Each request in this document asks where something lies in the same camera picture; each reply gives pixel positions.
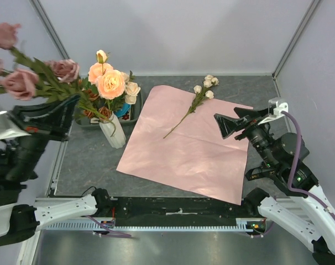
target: gray tabletop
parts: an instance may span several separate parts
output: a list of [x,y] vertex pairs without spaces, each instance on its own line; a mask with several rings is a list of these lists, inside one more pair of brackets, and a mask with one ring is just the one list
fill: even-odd
[[[166,84],[193,92],[193,87],[201,84],[203,76],[154,76],[137,77],[144,98],[157,85]],[[244,104],[262,109],[268,106],[268,100],[277,97],[270,76],[221,76],[218,77],[218,89],[214,89],[217,99]],[[127,141],[134,126],[124,127]],[[272,122],[274,137],[287,132],[284,119]],[[201,197],[199,194],[186,192],[146,179],[130,176],[116,171],[124,152],[112,148],[100,129],[85,130],[73,125],[70,141],[65,152],[56,195],[81,195],[90,186],[105,188],[112,196],[144,197]],[[246,171],[258,167],[261,158],[249,145]],[[243,196],[255,187],[263,188],[272,196],[286,197],[274,186],[270,179],[248,182],[244,179]]]

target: white cylinder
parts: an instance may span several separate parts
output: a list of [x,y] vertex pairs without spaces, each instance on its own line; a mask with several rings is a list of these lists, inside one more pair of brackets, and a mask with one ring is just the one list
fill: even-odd
[[119,123],[117,116],[114,115],[113,113],[109,119],[112,123],[99,123],[100,128],[103,134],[105,134],[107,141],[110,143],[112,147],[116,149],[121,148],[124,146],[126,141],[121,123]]

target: white rose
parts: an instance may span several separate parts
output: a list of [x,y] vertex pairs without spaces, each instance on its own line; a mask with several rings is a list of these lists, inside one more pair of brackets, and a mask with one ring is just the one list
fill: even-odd
[[211,82],[212,82],[213,85],[215,85],[215,86],[219,84],[219,80],[218,80],[217,77],[212,78],[212,79],[211,79]]
[[202,91],[202,87],[201,87],[201,86],[195,86],[195,87],[193,88],[193,90],[195,91],[196,94],[197,94],[197,93],[201,93],[201,91]]
[[210,81],[210,80],[204,80],[203,85],[206,88],[210,88],[212,86],[212,81]]
[[213,77],[214,77],[214,76],[212,76],[212,75],[207,75],[207,76],[205,77],[205,80],[212,80]]
[[129,105],[133,105],[136,103],[137,101],[137,97],[136,96],[130,96],[130,95],[125,95],[124,96],[124,101],[129,104]]
[[126,74],[125,72],[121,72],[123,78],[124,78],[124,81],[127,83],[129,81],[129,75]]
[[107,61],[107,55],[103,50],[96,52],[96,60],[98,63],[105,63]]
[[206,97],[207,97],[207,98],[214,98],[214,93],[213,93],[213,91],[208,90],[208,91],[206,92]]
[[140,91],[137,83],[128,82],[125,86],[125,92],[130,96],[137,96]]

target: white flower sprig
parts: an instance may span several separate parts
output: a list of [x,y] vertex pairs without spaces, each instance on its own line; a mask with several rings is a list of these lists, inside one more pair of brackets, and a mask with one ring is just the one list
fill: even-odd
[[172,133],[173,130],[176,129],[176,127],[178,127],[181,122],[191,113],[194,113],[195,110],[197,109],[198,106],[201,106],[203,104],[203,101],[210,99],[210,98],[214,98],[214,93],[213,91],[211,91],[211,87],[213,86],[217,86],[219,84],[219,80],[217,77],[211,76],[211,75],[207,75],[205,77],[205,80],[203,82],[203,87],[201,86],[195,86],[193,88],[193,91],[195,91],[196,96],[192,101],[192,104],[189,108],[189,110],[187,111],[186,115],[180,120],[180,122],[173,127],[170,132],[164,136],[164,139]]

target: blue object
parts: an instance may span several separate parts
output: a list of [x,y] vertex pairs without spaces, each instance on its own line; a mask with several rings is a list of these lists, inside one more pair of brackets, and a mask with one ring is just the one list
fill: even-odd
[[129,109],[130,109],[130,105],[127,104],[127,103],[124,103],[122,108],[120,110],[114,112],[114,113],[118,118],[120,118],[123,115],[125,115],[127,113],[127,111],[129,111]]

